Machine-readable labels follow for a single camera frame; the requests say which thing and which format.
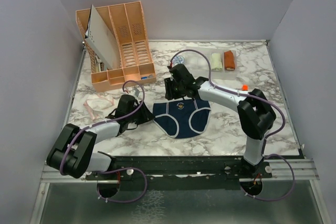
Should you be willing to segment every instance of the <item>rolled towel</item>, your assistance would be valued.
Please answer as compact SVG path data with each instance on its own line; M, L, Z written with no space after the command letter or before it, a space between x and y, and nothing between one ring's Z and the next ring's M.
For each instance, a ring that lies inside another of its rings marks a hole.
M224 68L230 71L236 69L235 56L231 51L224 53Z
M220 56L221 54L217 52L211 54L210 57L211 70L220 71L223 69L223 64Z

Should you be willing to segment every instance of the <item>logo on garment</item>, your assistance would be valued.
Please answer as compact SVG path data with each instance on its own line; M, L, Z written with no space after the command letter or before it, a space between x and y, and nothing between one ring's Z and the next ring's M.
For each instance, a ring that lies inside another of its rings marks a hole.
M184 103L183 103L183 102L179 102L179 103L177 104L177 108L178 108L179 110L183 109L183 108L184 108Z

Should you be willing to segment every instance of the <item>plastic organizer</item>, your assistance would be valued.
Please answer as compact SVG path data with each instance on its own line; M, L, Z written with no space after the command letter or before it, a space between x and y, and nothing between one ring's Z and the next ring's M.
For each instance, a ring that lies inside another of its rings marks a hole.
M120 53L120 68L96 72L94 50L86 43L91 60L91 81L97 92L119 89L128 80L141 84L156 81L141 2L96 7L108 28L114 33ZM76 22L85 38L90 9L76 11Z

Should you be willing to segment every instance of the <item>orange rolled cloth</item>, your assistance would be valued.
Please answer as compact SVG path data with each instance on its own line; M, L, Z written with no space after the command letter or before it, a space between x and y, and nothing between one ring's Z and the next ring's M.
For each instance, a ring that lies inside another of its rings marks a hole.
M224 68L230 71L236 69L235 56L231 51L224 52Z

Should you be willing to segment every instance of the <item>navy blue garment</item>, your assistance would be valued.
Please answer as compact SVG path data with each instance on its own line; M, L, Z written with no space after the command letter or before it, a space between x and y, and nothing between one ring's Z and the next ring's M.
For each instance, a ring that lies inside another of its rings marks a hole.
M187 138L202 134L210 116L210 104L203 100L182 100L155 103L154 122L172 138Z

